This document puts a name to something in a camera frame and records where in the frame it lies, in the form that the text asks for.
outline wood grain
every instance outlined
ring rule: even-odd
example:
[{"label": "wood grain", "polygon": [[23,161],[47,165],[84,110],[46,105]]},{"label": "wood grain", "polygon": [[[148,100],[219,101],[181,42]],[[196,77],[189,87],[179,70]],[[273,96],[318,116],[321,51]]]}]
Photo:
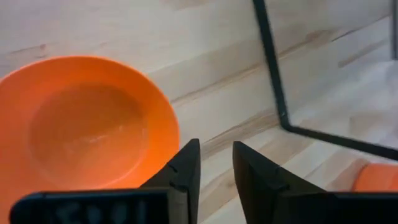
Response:
[{"label": "wood grain", "polygon": [[[398,147],[389,0],[267,0],[294,124]],[[27,63],[95,54],[127,63],[168,96],[181,144],[199,138],[199,222],[245,223],[231,146],[243,141],[327,190],[387,159],[284,132],[251,1],[4,0],[0,77]]]}]

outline wooden surface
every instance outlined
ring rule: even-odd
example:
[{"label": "wooden surface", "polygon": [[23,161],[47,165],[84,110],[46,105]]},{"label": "wooden surface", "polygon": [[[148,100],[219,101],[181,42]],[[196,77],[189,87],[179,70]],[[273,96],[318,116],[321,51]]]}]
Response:
[{"label": "wooden surface", "polygon": [[[389,0],[267,5],[292,121],[398,146]],[[233,141],[327,190],[349,190],[367,163],[391,162],[278,127],[250,0],[4,0],[0,30],[0,75],[43,58],[96,54],[153,79],[178,115],[181,144],[202,143],[200,223],[245,222]]]}]

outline orange object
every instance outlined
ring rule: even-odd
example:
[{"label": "orange object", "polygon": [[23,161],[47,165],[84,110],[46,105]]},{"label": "orange object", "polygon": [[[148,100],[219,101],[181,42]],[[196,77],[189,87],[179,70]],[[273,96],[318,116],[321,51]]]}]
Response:
[{"label": "orange object", "polygon": [[359,173],[353,190],[356,192],[398,191],[398,166],[388,164],[367,165]]},{"label": "orange object", "polygon": [[36,191],[139,187],[178,151],[177,119],[141,72],[59,57],[0,82],[0,223]]}]

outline light wood table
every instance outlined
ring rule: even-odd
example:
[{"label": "light wood table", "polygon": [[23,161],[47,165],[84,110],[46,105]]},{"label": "light wood table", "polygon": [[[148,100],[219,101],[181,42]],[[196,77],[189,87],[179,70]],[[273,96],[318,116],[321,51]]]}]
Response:
[{"label": "light wood table", "polygon": [[[384,88],[394,66],[389,0],[267,5],[293,122],[398,146],[389,119],[396,99]],[[181,145],[202,143],[200,223],[245,222],[236,140],[328,190],[349,190],[368,162],[391,162],[278,127],[250,0],[3,0],[0,76],[65,54],[127,63],[168,96]]]}]

